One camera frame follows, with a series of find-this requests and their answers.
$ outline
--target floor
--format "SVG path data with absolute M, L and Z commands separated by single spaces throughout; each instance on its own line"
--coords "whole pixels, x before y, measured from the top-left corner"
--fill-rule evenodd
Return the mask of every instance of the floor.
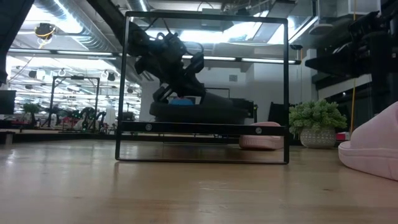
M 159 156 L 160 147 L 165 146 L 124 142 L 123 150 L 139 156 L 138 149 L 152 149 L 144 155 Z M 200 156 L 211 157 L 211 146 L 195 146 L 193 155 L 198 156 L 198 148 L 206 148 Z M 213 155 L 220 158 L 222 153 Z M 346 168 L 335 149 L 293 148 L 288 166 L 120 163 L 113 157 L 114 141 L 0 147 L 0 222 L 352 224 L 398 220 L 398 182 Z

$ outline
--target plant pot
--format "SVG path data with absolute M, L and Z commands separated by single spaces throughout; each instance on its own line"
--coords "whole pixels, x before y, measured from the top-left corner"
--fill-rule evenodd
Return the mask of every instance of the plant pot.
M 305 147 L 327 149 L 335 146 L 336 132 L 334 128 L 322 128 L 319 131 L 304 128 L 300 133 L 300 140 Z

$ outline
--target blue object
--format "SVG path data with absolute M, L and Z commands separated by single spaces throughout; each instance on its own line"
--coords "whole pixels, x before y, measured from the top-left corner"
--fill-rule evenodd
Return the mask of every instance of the blue object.
M 192 106 L 193 102 L 186 98 L 174 98 L 170 101 L 171 105 L 180 105 L 180 106 Z

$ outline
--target pink object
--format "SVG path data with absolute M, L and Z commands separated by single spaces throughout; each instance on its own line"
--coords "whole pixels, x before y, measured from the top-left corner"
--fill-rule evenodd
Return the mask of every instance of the pink object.
M 338 152 L 350 168 L 398 180 L 398 102 L 355 129 Z
M 280 127 L 280 124 L 275 122 L 260 122 L 251 125 Z M 239 146 L 250 149 L 282 149 L 284 138 L 281 136 L 241 136 Z

